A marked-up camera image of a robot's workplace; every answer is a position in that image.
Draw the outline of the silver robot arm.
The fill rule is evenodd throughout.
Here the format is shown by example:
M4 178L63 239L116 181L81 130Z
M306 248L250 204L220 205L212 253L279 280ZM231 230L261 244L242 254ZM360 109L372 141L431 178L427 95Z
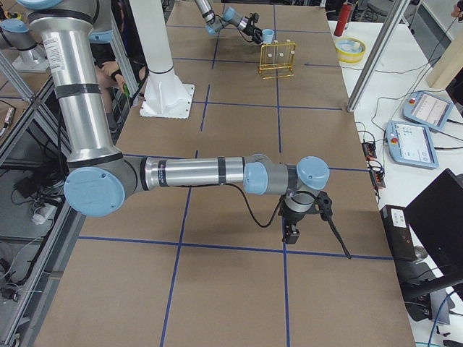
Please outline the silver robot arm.
M227 7L222 15L214 12L211 3L206 0L196 0L202 18L206 23L206 30L210 35L218 34L222 29L233 25L248 37L247 42L260 45L263 43L263 31L257 26L259 14L257 12L250 13L248 16L241 15L233 7Z
M275 212L291 234L307 214L331 220L332 203L324 190L330 170L317 157L289 165L259 154L179 160L125 156L111 139L89 42L91 33L102 38L109 27L110 2L24 1L23 6L43 40L71 142L64 194L76 211L101 217L136 192L228 185L243 194L277 195Z

